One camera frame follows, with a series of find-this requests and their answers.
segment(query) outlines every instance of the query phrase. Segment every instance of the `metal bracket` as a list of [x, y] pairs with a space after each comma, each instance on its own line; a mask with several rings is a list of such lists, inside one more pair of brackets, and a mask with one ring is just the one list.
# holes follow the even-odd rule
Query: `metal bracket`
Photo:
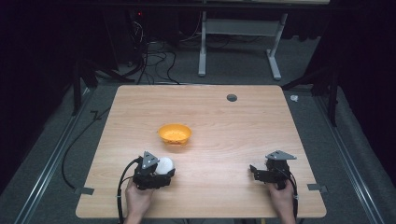
[[296, 160], [297, 157], [292, 156], [286, 152], [283, 152], [281, 150], [277, 150], [273, 153], [270, 153], [265, 156], [265, 158], [269, 160], [274, 160], [274, 161], [285, 161], [285, 160]]
[[307, 184], [309, 190], [318, 190], [320, 193], [327, 193], [326, 186], [321, 186], [320, 184]]
[[143, 155], [143, 164], [142, 164], [142, 168], [143, 169], [147, 169], [150, 166], [153, 166], [155, 164], [157, 164], [160, 160], [158, 160], [157, 157], [153, 156], [151, 153], [145, 151], [144, 155]]

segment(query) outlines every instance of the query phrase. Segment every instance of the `white ball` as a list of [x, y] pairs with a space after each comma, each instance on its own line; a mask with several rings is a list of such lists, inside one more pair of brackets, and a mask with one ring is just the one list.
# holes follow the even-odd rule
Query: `white ball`
[[175, 168], [175, 165], [173, 164], [173, 161], [167, 157], [160, 158], [160, 161], [158, 162], [157, 169], [155, 169], [155, 173], [157, 175], [166, 175], [168, 174], [169, 171], [173, 170]]

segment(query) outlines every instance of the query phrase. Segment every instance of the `metal leg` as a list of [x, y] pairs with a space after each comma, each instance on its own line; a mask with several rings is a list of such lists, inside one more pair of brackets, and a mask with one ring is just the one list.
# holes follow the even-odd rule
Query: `metal leg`
[[202, 12], [201, 51], [199, 53], [198, 76], [206, 75], [206, 12]]
[[277, 26], [274, 46], [272, 49], [267, 50], [268, 62], [271, 66], [271, 70], [272, 70], [275, 80], [281, 79], [281, 75], [280, 75], [279, 69], [277, 67], [276, 59], [275, 59], [275, 53], [276, 53], [277, 46], [279, 45], [280, 37], [282, 36], [283, 28], [285, 27], [287, 17], [288, 17], [288, 14], [286, 14], [286, 13], [282, 15], [279, 25]]

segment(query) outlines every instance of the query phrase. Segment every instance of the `gray floor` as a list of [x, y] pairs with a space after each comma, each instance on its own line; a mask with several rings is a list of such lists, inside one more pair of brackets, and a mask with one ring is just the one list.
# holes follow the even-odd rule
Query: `gray floor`
[[[208, 49], [206, 77], [197, 75], [199, 47], [194, 46], [194, 42], [188, 42], [188, 46], [187, 44], [180, 45], [179, 48], [167, 46], [163, 48], [161, 44], [153, 44], [150, 49], [172, 50], [176, 54], [177, 58], [170, 76], [180, 83], [284, 85], [304, 73], [318, 43], [318, 40], [305, 42], [297, 39], [281, 40], [276, 59], [282, 79], [275, 81], [272, 79], [269, 64], [264, 57], [264, 50], [270, 48], [272, 40], [241, 36], [233, 36], [233, 39], [236, 40], [222, 48], [220, 48], [223, 45], [221, 41], [209, 42], [212, 48]], [[159, 57], [164, 55], [166, 55], [165, 61], [154, 65], [156, 60], [160, 60]], [[172, 65], [172, 53], [154, 54], [152, 51], [149, 61], [147, 73], [142, 76], [141, 84], [172, 83], [163, 78], [166, 77], [166, 71]], [[123, 66], [123, 70], [127, 71], [128, 67]], [[100, 80], [99, 87], [96, 90], [90, 90], [91, 97], [84, 99], [86, 105], [81, 111], [74, 131], [69, 136], [70, 140], [64, 143], [64, 147], [69, 147], [72, 140], [76, 139], [91, 123], [93, 118], [91, 111], [96, 110], [100, 113], [111, 106], [119, 85], [120, 83], [115, 81]], [[321, 111], [321, 103], [326, 102], [326, 97], [312, 97], [310, 88], [310, 86], [299, 86], [293, 90], [284, 91], [315, 178], [320, 185], [327, 188], [327, 192], [322, 193], [327, 215], [323, 218], [306, 219], [304, 223], [375, 223], [371, 221], [369, 211], [366, 211], [363, 206], [368, 199], [360, 197], [357, 193], [359, 188], [351, 181], [353, 176], [349, 175], [350, 167], [344, 164], [339, 150], [340, 144], [334, 139], [334, 132], [342, 136], [343, 146], [347, 148], [354, 166], [360, 171], [359, 175], [365, 184], [364, 187], [368, 189], [383, 223], [393, 223], [396, 220], [395, 188], [370, 149], [359, 123], [348, 107], [342, 90], [339, 91], [339, 103], [336, 110], [337, 127], [331, 128]], [[299, 96], [298, 102], [290, 99], [292, 94]], [[117, 223], [115, 218], [80, 219], [76, 216], [78, 195], [74, 194], [64, 183], [60, 163], [54, 164], [56, 170], [53, 175], [49, 176], [48, 185], [40, 191], [43, 194], [36, 198], [37, 204], [29, 207], [31, 213], [21, 213], [21, 211], [26, 211], [23, 206], [29, 199], [36, 181], [40, 179], [40, 174], [45, 170], [53, 151], [59, 147], [57, 145], [62, 139], [62, 133], [73, 119], [72, 112], [73, 95], [70, 91], [64, 97], [62, 105], [49, 118], [44, 132], [1, 195], [0, 223], [14, 223], [16, 220], [21, 222], [24, 218], [25, 222], [30, 223]], [[66, 176], [76, 186], [84, 185], [105, 123], [106, 116], [94, 122], [72, 145], [67, 155]], [[266, 222], [278, 223], [278, 220], [270, 218], [266, 219]]]

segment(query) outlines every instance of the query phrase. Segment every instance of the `black mount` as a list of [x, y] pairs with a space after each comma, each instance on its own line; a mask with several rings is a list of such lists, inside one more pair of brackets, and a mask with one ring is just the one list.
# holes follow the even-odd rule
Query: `black mount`
[[277, 183], [278, 189], [284, 189], [286, 187], [285, 181], [290, 179], [290, 168], [287, 160], [296, 160], [297, 158], [280, 150], [265, 157], [268, 159], [267, 163], [265, 163], [267, 166], [266, 171], [258, 170], [250, 165], [250, 171], [254, 174], [254, 179], [264, 183]]
[[147, 151], [145, 151], [143, 158], [139, 157], [137, 159], [133, 181], [138, 189], [159, 189], [170, 185], [171, 177], [175, 175], [175, 169], [169, 171], [166, 175], [157, 175], [155, 170], [158, 162], [159, 160]]

